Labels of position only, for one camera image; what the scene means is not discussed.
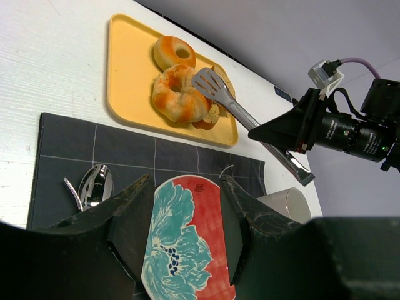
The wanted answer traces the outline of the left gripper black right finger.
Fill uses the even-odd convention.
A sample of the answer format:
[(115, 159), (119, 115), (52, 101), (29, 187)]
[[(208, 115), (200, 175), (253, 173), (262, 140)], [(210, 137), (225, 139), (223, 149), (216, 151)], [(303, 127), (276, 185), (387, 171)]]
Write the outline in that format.
[(221, 178), (229, 282), (238, 299), (398, 299), (399, 219), (289, 219)]

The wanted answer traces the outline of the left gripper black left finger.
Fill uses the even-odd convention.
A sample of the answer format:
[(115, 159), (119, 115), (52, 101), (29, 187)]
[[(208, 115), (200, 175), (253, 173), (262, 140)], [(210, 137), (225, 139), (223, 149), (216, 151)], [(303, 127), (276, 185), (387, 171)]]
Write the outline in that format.
[(50, 227), (1, 224), (2, 299), (132, 299), (153, 212), (146, 174)]

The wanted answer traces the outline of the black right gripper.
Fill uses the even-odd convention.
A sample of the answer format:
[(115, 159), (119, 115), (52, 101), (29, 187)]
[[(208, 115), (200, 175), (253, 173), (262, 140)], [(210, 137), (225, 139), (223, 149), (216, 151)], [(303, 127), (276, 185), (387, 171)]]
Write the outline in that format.
[(320, 92), (310, 87), (293, 109), (251, 129), (248, 137), (298, 153), (311, 150), (328, 106), (327, 96)]

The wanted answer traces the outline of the metal slotted tongs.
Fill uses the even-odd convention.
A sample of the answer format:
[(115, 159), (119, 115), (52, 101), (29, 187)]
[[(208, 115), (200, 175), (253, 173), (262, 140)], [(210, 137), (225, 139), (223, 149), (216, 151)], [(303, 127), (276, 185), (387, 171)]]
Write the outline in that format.
[[(224, 107), (248, 131), (260, 124), (236, 101), (226, 83), (210, 68), (204, 67), (192, 78), (192, 85), (205, 97)], [(260, 143), (296, 178), (304, 187), (311, 183), (315, 175), (305, 168), (289, 151), (270, 144)]]

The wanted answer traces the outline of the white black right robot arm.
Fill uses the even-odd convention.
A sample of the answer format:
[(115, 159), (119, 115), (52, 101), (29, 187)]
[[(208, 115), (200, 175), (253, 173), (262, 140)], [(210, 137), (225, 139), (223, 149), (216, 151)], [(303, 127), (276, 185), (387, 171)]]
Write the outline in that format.
[(314, 145), (399, 168), (399, 82), (375, 79), (357, 111), (348, 92), (341, 93), (349, 113), (338, 110), (334, 95), (310, 88), (285, 114), (252, 130), (248, 136), (278, 149), (304, 154)]

